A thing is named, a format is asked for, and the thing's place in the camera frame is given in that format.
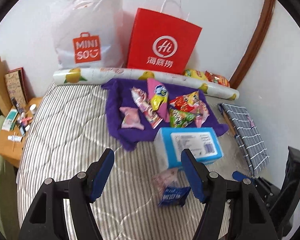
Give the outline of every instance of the green fabric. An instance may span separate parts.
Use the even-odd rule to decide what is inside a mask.
[[[0,130],[4,119],[0,116]],[[19,231],[16,175],[0,155],[0,232],[7,240],[17,240]]]

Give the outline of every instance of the purple towel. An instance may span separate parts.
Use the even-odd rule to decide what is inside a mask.
[[[177,96],[182,96],[197,91],[197,89],[182,87],[178,85],[164,85],[169,92],[168,101],[176,98]],[[139,110],[139,117],[141,123],[145,126],[145,129],[142,131],[136,128],[121,128],[121,123],[124,116],[120,112],[119,107],[130,106],[138,108],[131,97],[130,89],[132,87],[140,88],[148,93],[147,82],[143,80],[111,79],[106,84],[102,85],[102,88],[109,90],[108,99],[106,102],[106,117],[109,134],[117,138],[122,143],[123,148],[128,151],[134,150],[137,142],[153,141],[158,130],[161,127],[170,127],[169,123],[161,121],[155,129],[152,129],[146,117]],[[202,124],[202,127],[212,127],[217,136],[223,135],[228,130],[228,126],[226,124],[218,123],[217,118],[209,107],[203,92],[200,90],[199,98],[207,105],[210,113],[207,120]],[[195,123],[192,122],[188,127],[195,127]]]

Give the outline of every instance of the shopping bag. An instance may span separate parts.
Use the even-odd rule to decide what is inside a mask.
[[[122,67],[122,0],[59,0],[50,15],[61,69]]]
[[[127,67],[182,74],[201,30],[186,20],[138,8]]]

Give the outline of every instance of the folded plaid cloth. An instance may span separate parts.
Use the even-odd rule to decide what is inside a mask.
[[[247,160],[250,174],[256,176],[269,163],[269,155],[264,142],[245,107],[218,104],[219,110],[223,110],[229,117],[236,132],[235,139]]]

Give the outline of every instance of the candy wrapper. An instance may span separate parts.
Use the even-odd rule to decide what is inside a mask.
[[[139,107],[140,111],[145,115],[151,127],[153,129],[156,128],[162,121],[162,118],[160,118],[158,114],[152,110],[152,107],[147,99],[147,94],[143,90],[133,87],[131,89],[131,95],[133,101]]]
[[[208,81],[225,86],[230,87],[229,81],[221,75],[213,74],[208,71],[205,72],[205,76],[207,77]]]
[[[209,110],[204,102],[199,99],[199,105],[191,111],[191,113],[195,114],[195,125],[200,128],[202,124],[207,120],[209,114]]]
[[[204,72],[194,70],[194,69],[186,69],[183,73],[186,77],[192,77],[203,81],[208,81],[207,77],[205,76]]]
[[[165,170],[152,178],[159,193],[159,206],[184,206],[191,187],[181,187],[178,181],[178,168]]]
[[[183,128],[191,124],[195,119],[195,114],[182,112],[176,109],[170,109],[170,126]]]
[[[154,78],[147,79],[148,94],[151,107],[165,121],[169,122],[168,91],[166,87]]]
[[[176,97],[169,104],[183,112],[191,112],[199,105],[199,91]]]
[[[119,109],[124,114],[124,119],[121,124],[121,128],[137,128],[140,130],[145,129],[145,127],[140,122],[138,108],[122,106]]]

